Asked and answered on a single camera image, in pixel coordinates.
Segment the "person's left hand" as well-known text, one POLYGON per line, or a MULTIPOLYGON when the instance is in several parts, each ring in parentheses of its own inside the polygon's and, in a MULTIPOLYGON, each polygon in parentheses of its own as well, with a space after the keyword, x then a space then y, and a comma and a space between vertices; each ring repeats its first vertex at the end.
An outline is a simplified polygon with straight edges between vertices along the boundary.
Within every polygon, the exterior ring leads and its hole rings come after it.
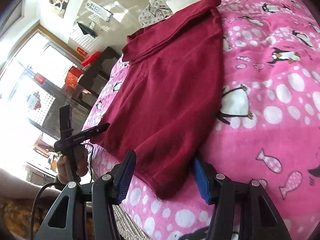
POLYGON ((81 177, 88 172, 88 150, 84 146, 76 148, 74 154, 69 156, 61 155, 56 162, 56 182, 61 184, 68 184, 70 181, 79 183, 81 177))

